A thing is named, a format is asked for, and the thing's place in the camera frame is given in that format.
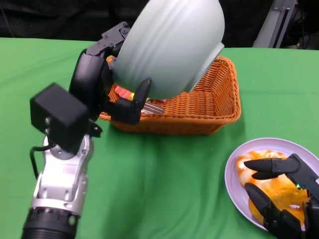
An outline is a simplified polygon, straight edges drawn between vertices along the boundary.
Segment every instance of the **orange wicker basket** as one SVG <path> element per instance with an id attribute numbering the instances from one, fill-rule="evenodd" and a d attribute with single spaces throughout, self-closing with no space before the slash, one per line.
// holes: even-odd
<path id="1" fill-rule="evenodd" d="M 112 88 L 112 101 L 118 95 Z M 124 131 L 166 134 L 212 134 L 225 124 L 236 122 L 241 115 L 238 82 L 234 64 L 217 57 L 193 91 L 169 99 L 166 103 L 153 101 L 164 108 L 162 115 L 142 114 L 137 125 L 111 121 Z M 110 121 L 102 113 L 100 119 Z"/>

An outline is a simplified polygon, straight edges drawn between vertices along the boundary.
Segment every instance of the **green tablecloth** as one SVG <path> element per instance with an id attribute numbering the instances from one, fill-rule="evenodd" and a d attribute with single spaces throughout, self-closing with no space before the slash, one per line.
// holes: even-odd
<path id="1" fill-rule="evenodd" d="M 29 149 L 42 142 L 29 98 L 51 82 L 68 87 L 90 42 L 0 39 L 0 238 L 20 237 L 35 187 Z M 99 121 L 78 239 L 267 239 L 232 204 L 224 167 L 259 137 L 319 155 L 319 51 L 224 49 L 236 66 L 242 116 L 212 136 L 120 132 Z M 43 165 L 41 154 L 36 155 Z"/>

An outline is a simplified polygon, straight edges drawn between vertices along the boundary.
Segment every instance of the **white plate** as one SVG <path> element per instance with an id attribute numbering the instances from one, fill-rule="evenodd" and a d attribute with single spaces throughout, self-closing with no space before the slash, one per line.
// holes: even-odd
<path id="1" fill-rule="evenodd" d="M 293 142 L 279 138 L 259 138 L 239 146 L 229 157 L 225 168 L 225 183 L 227 192 L 236 208 L 253 224 L 266 230 L 250 213 L 248 195 L 241 186 L 236 170 L 236 158 L 254 150 L 275 150 L 286 156 L 296 153 L 316 174 L 319 174 L 319 160 L 310 151 Z"/>

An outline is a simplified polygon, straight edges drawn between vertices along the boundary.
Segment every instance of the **orange pastry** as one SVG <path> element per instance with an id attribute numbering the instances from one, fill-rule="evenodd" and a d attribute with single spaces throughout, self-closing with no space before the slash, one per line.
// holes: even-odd
<path id="1" fill-rule="evenodd" d="M 245 161 L 256 160 L 261 158 L 282 158 L 286 159 L 287 156 L 281 152 L 264 150 L 252 151 L 244 154 L 236 159 L 236 169 L 240 184 L 250 182 L 258 186 L 267 196 L 273 201 L 279 210 L 286 209 L 297 217 L 301 224 L 304 224 L 304 213 L 302 203 L 307 199 L 306 190 L 299 190 L 296 186 L 283 174 L 274 179 L 256 180 L 252 178 L 255 171 L 247 168 L 244 165 Z M 249 199 L 249 210 L 251 214 L 262 224 L 263 216 L 257 211 L 256 207 Z"/>

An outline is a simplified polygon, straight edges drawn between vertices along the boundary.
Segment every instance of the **robotic hand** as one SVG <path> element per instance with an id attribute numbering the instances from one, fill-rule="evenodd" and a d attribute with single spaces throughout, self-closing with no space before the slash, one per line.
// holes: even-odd
<path id="1" fill-rule="evenodd" d="M 101 112 L 112 120 L 137 124 L 151 87 L 145 79 L 132 101 L 111 102 L 108 94 L 112 66 L 130 29 L 122 22 L 102 34 L 77 61 L 69 92 L 52 84 L 30 100 L 31 123 L 46 135 L 43 147 L 33 147 L 30 158 L 37 184 L 23 227 L 22 239 L 73 239 L 81 217 L 87 167 L 93 154 L 92 137 L 99 137 L 95 124 Z M 38 174 L 34 152 L 43 151 L 45 166 Z"/>
<path id="2" fill-rule="evenodd" d="M 264 227 L 278 239 L 319 238 L 319 176 L 296 154 L 286 160 L 278 158 L 244 162 L 245 166 L 257 171 L 253 178 L 265 180 L 285 174 L 298 189 L 306 189 L 308 200 L 303 203 L 305 228 L 300 221 L 286 210 L 280 211 L 270 198 L 256 185 L 246 183 L 245 189 L 257 210 L 264 217 Z"/>

